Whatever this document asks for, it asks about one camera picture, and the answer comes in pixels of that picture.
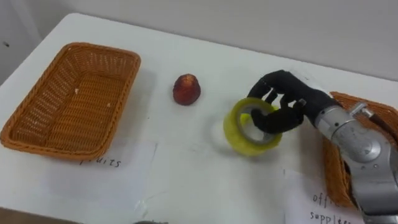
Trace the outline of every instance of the silver robotic arm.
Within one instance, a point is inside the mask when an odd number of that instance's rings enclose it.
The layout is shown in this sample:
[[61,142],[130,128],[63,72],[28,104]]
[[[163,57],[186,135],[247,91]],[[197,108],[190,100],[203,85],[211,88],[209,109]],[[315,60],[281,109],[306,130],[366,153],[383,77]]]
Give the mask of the silver robotic arm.
[[358,103],[346,111],[323,91],[283,70],[264,75],[248,97],[267,95],[265,101],[272,103],[278,94],[283,95],[280,109],[267,115],[253,110],[254,124],[267,133],[283,133],[300,125],[306,116],[339,147],[351,174],[352,200],[365,224],[398,224],[398,151],[380,132],[364,128],[355,116],[361,113],[382,128],[389,126],[366,104]]
[[366,224],[398,223],[398,152],[379,132],[364,128],[354,116],[374,115],[366,104],[351,111],[331,106],[321,111],[315,127],[340,148],[351,173],[352,196]]

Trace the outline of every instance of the wicker basket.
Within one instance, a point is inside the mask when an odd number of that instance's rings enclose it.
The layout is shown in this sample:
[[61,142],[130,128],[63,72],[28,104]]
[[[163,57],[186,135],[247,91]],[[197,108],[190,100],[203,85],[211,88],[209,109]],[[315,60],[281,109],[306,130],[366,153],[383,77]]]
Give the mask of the wicker basket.
[[63,159],[94,159],[115,134],[141,59],[87,43],[64,46],[4,125],[11,149]]
[[[393,107],[342,93],[332,92],[331,94],[345,109],[351,108],[359,101],[366,102],[371,110],[386,121],[395,133],[398,133],[398,111]],[[388,138],[392,145],[395,147],[397,146],[394,138],[385,132],[385,130],[381,129],[364,116],[358,116],[357,118],[365,127],[380,131]],[[345,169],[345,164],[340,157],[338,148],[325,138],[323,139],[323,160],[325,163],[326,188],[329,197],[340,206],[354,207],[350,193],[351,177]]]

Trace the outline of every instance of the table surface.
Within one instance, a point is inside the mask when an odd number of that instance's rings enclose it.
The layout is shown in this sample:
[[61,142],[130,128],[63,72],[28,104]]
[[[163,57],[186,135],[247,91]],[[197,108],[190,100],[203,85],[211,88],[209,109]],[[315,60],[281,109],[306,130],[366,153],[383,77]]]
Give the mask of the table surface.
[[[44,188],[46,183],[28,177],[35,175],[38,162],[48,170],[51,164],[1,146],[0,207],[81,223],[130,223],[133,216],[170,223],[283,223],[282,171],[321,177],[320,135],[306,122],[258,158],[232,152],[220,124],[260,76],[294,69],[315,77],[327,90],[398,107],[397,82],[70,14],[0,87],[0,126],[70,42],[108,45],[141,56],[115,136],[157,144],[141,204],[123,210],[82,207],[61,195],[37,194],[30,186]],[[188,107],[172,99],[172,85],[184,73],[196,75],[202,88],[199,100]]]

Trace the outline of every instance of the tape roll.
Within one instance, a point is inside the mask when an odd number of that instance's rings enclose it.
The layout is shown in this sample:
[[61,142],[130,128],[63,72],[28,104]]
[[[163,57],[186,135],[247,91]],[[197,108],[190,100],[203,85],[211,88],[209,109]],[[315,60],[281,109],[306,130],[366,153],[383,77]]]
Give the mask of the tape roll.
[[258,98],[239,100],[231,112],[224,118],[224,134],[231,147],[245,156],[258,156],[276,147],[282,139],[282,134],[264,133],[261,140],[256,140],[244,132],[243,126],[251,121],[250,111],[259,109],[263,114],[275,111],[275,108]]

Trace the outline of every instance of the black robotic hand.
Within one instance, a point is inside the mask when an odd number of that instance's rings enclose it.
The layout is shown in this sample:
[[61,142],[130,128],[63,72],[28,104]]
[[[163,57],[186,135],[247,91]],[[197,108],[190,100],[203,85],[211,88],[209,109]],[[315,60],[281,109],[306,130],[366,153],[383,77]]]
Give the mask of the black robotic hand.
[[252,110],[254,125],[269,134],[289,131],[303,123],[304,115],[314,125],[315,118],[329,106],[339,105],[337,101],[321,90],[307,86],[290,72],[279,70],[264,75],[250,90],[248,97],[262,98],[271,104],[278,96],[280,109],[263,115],[260,110]]

